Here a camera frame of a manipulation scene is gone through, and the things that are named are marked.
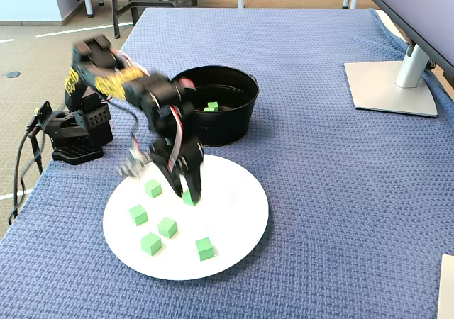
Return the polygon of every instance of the monitor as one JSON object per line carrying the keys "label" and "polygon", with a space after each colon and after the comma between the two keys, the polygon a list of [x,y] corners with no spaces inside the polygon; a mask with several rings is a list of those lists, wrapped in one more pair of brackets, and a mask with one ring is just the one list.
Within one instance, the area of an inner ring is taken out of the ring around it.
{"label": "monitor", "polygon": [[[373,1],[416,46],[409,48],[403,62],[364,63],[366,65],[346,63],[355,106],[436,116],[433,97],[421,76],[427,60],[431,58],[443,69],[448,81],[453,81],[454,0]],[[368,84],[365,80],[370,77],[364,76],[370,70],[381,72],[378,74],[380,77],[377,78],[377,86],[372,88],[374,82]]]}

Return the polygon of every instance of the floor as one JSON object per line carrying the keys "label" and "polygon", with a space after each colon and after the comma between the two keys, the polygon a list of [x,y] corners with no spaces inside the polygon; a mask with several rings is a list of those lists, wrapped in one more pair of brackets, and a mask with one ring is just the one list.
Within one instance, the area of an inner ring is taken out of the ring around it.
{"label": "floor", "polygon": [[[340,8],[343,0],[246,0],[249,8]],[[181,0],[183,7],[191,7],[190,0]],[[72,43],[104,34],[114,47],[120,47],[131,32],[132,26],[121,26],[121,38],[114,39],[112,27],[82,30],[79,32],[47,35],[62,31],[79,30],[95,26],[111,25],[111,2],[97,6],[93,0],[95,17],[88,19],[81,9],[66,26],[0,26],[0,40],[14,39],[11,42],[0,42],[0,237],[3,237],[8,224],[7,217],[13,207],[13,199],[8,194],[13,190],[13,169],[18,144],[32,118],[35,110],[44,101],[49,101],[58,109],[64,101],[64,83],[70,67]],[[236,0],[199,0],[195,8],[203,7],[236,7]],[[359,0],[358,8],[377,8],[370,0]],[[120,18],[121,23],[131,21],[129,13]],[[21,75],[7,79],[4,75],[10,71],[20,71]],[[44,165],[50,160],[50,142],[47,140],[43,155]],[[32,157],[31,146],[26,143],[21,157],[22,167]],[[26,188],[32,189],[39,177],[35,166],[26,175]]]}

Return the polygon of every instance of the monitor stand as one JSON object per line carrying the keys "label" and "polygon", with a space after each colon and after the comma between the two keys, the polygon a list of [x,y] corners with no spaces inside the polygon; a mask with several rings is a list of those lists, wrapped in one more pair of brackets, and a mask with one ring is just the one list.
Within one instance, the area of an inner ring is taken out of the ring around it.
{"label": "monitor stand", "polygon": [[428,59],[416,45],[404,61],[345,63],[355,107],[436,117],[431,90],[422,79]]}

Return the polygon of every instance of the black wire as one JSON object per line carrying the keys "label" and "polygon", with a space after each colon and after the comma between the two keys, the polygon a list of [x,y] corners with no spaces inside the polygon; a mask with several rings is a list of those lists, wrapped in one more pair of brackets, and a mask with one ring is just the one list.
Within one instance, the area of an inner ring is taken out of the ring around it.
{"label": "black wire", "polygon": [[[22,140],[21,140],[21,144],[19,144],[19,148],[17,149],[17,154],[16,154],[16,166],[14,167],[14,187],[13,187],[13,199],[14,199],[14,210],[13,212],[11,213],[12,215],[14,215],[14,217],[17,216],[17,185],[18,185],[18,181],[17,181],[17,177],[18,177],[18,174],[19,174],[19,163],[21,161],[21,154],[22,154],[22,148],[23,148],[23,145],[25,144],[26,140],[27,140],[27,137],[28,137],[28,134],[31,132],[31,130],[27,129],[26,133],[23,135],[22,137]],[[8,218],[8,223],[9,225],[11,225],[11,215],[9,216]]]}
{"label": "black wire", "polygon": [[41,138],[41,146],[40,148],[38,148],[38,151],[35,153],[34,157],[32,159],[30,159],[30,161],[28,161],[26,167],[22,170],[21,172],[21,175],[19,177],[19,179],[21,180],[21,188],[22,188],[22,195],[21,195],[21,200],[18,202],[17,201],[17,173],[18,173],[18,160],[16,162],[16,170],[15,170],[15,174],[14,174],[14,196],[15,196],[15,199],[14,199],[14,209],[13,211],[9,214],[9,217],[8,217],[8,223],[9,225],[12,224],[13,222],[13,217],[16,218],[17,215],[18,215],[18,210],[19,208],[22,206],[23,202],[24,202],[24,199],[26,197],[26,184],[23,180],[25,174],[27,173],[27,171],[30,169],[30,167],[32,166],[32,164],[37,160],[37,158],[41,155],[41,153],[43,152],[44,150],[44,147],[45,147],[45,133],[43,132],[43,136]]}
{"label": "black wire", "polygon": [[131,110],[128,110],[127,108],[125,108],[124,106],[118,105],[117,103],[112,103],[111,101],[108,101],[104,97],[102,97],[102,98],[110,105],[113,105],[116,108],[119,108],[120,110],[125,111],[125,112],[129,113],[132,117],[134,117],[135,123],[134,123],[134,127],[131,129],[131,137],[135,138],[135,133],[137,132],[137,130],[139,128],[139,118],[137,117],[137,115],[134,112],[132,112]]}

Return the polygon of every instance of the cable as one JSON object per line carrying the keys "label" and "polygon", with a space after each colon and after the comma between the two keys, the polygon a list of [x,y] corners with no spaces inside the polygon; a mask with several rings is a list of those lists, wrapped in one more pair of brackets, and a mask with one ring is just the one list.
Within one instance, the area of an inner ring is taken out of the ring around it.
{"label": "cable", "polygon": [[182,125],[181,120],[178,117],[176,106],[171,105],[170,110],[172,112],[172,115],[175,117],[175,122],[177,123],[177,134],[175,135],[175,143],[174,143],[172,151],[170,153],[169,163],[167,166],[169,171],[172,172],[175,162],[177,161],[177,158],[179,155],[179,150],[182,146],[183,125]]}
{"label": "cable", "polygon": [[133,141],[137,142],[137,140],[135,138],[135,133],[139,129],[139,118],[137,117],[137,115],[134,112],[132,112],[131,110],[128,110],[127,108],[125,108],[124,106],[118,105],[117,103],[112,103],[111,101],[108,101],[104,97],[102,97],[102,98],[110,105],[113,105],[116,108],[119,108],[120,110],[125,111],[126,113],[129,113],[132,117],[134,117],[134,127],[131,130],[131,137],[133,138]]}
{"label": "cable", "polygon": [[18,189],[17,188],[17,182],[18,182],[17,173],[18,173],[18,163],[19,163],[19,160],[20,160],[21,152],[18,151],[18,155],[19,156],[18,156],[18,159],[16,160],[16,169],[15,169],[15,172],[14,172],[14,182],[15,182],[15,185],[14,185],[14,209],[10,213],[9,218],[8,218],[9,225],[12,224],[13,217],[14,218],[17,217],[18,210],[22,206],[24,198],[25,198],[26,185],[25,185],[25,182],[24,182],[23,178],[24,178],[25,174],[27,173],[27,171],[32,166],[32,164],[34,163],[34,161],[36,161],[39,158],[39,156],[42,154],[42,152],[44,151],[44,147],[45,147],[45,133],[43,132],[43,136],[41,137],[41,146],[40,146],[40,148],[35,153],[33,158],[28,161],[26,167],[22,170],[21,175],[19,177],[19,179],[21,180],[21,188],[22,188],[21,200],[19,202],[17,201],[17,192],[18,192],[18,190],[17,190]]}
{"label": "cable", "polygon": [[[21,154],[22,154],[22,148],[23,148],[23,145],[25,144],[26,140],[27,140],[27,137],[28,137],[28,134],[31,132],[31,130],[27,129],[26,133],[23,135],[22,137],[22,140],[21,140],[21,144],[19,144],[19,148],[17,149],[17,154],[16,154],[16,166],[14,167],[14,187],[13,187],[13,200],[14,200],[14,210],[13,212],[11,213],[11,215],[14,215],[14,218],[17,216],[17,189],[18,189],[18,180],[17,180],[17,177],[18,177],[18,174],[19,174],[19,163],[21,161]],[[9,219],[8,219],[8,223],[9,225],[11,225],[11,215],[9,216]]]}

